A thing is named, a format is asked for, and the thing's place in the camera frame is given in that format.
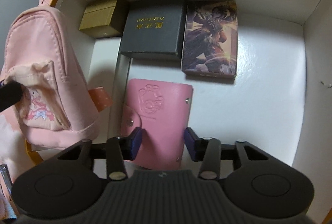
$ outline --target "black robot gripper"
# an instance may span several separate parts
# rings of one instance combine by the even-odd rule
[[[138,154],[144,129],[105,144],[82,140],[22,174],[12,187],[22,212],[16,223],[307,223],[314,189],[310,180],[248,142],[222,144],[184,131],[198,178],[189,170],[137,170],[124,159]],[[106,159],[107,179],[92,172]],[[220,160],[234,171],[220,179]]]

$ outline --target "illustrated card deck box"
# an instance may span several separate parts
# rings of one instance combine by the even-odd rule
[[[235,2],[189,2],[182,71],[188,75],[234,78],[236,66]]]
[[[122,36],[129,3],[126,0],[99,0],[89,4],[80,31],[93,38]]]
[[[186,10],[186,0],[132,2],[120,53],[130,58],[180,61]]]

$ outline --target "pink card holder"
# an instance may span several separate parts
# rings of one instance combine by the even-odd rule
[[[160,170],[179,169],[193,88],[188,84],[131,79],[127,84],[121,135],[144,129],[135,164]]]

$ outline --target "brown box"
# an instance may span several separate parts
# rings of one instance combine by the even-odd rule
[[[90,3],[80,25],[80,31],[93,38],[122,36],[129,4],[126,0],[99,0]]]
[[[234,78],[236,67],[235,2],[189,2],[182,71],[188,75]]]

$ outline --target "orange fabric tag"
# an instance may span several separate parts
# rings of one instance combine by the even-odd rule
[[[104,87],[91,89],[89,90],[89,94],[99,112],[113,104],[111,97],[105,91]]]

